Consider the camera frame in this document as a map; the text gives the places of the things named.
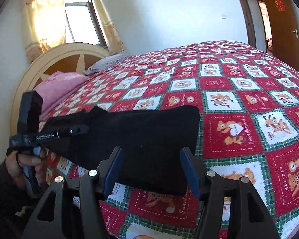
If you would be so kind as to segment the person's left hand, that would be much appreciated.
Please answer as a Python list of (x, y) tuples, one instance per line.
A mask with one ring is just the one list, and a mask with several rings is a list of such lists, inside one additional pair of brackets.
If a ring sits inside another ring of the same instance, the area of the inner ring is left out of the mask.
[(13, 182), (19, 188), (25, 187), (25, 178), (22, 172), (22, 167), (30, 166), (35, 167), (35, 177), (39, 185), (43, 185), (46, 182), (46, 150), (41, 149), (40, 156), (18, 154), (17, 151), (13, 151), (5, 159), (6, 169), (11, 176)]

